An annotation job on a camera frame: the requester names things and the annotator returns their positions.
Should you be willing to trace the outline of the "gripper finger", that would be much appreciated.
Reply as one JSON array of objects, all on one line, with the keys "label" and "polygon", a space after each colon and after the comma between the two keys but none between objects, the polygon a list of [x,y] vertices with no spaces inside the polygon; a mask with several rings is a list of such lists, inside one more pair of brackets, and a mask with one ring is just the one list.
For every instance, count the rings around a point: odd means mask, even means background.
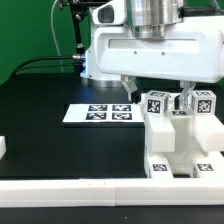
[{"label": "gripper finger", "polygon": [[141,101],[141,93],[136,86],[135,78],[132,76],[122,75],[121,83],[128,93],[128,99],[132,103],[139,103]]},{"label": "gripper finger", "polygon": [[185,110],[188,107],[188,97],[195,88],[196,83],[193,81],[181,81],[180,88],[182,92],[174,98],[174,109]]}]

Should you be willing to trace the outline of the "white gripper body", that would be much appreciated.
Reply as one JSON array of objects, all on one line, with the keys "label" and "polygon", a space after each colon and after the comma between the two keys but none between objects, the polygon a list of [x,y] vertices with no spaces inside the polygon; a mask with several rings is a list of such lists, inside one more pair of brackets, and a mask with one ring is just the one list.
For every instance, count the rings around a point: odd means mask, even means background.
[{"label": "white gripper body", "polygon": [[181,1],[110,1],[92,13],[103,73],[216,83],[224,78],[224,12]]}]

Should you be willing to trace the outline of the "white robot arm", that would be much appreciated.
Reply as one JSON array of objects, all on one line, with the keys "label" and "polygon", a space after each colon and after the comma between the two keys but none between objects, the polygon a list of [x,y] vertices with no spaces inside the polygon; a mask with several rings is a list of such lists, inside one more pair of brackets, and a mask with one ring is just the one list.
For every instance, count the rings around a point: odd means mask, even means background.
[{"label": "white robot arm", "polygon": [[224,10],[186,7],[183,0],[110,0],[92,11],[85,76],[119,79],[129,99],[141,100],[136,77],[178,80],[178,103],[197,82],[224,78]]}]

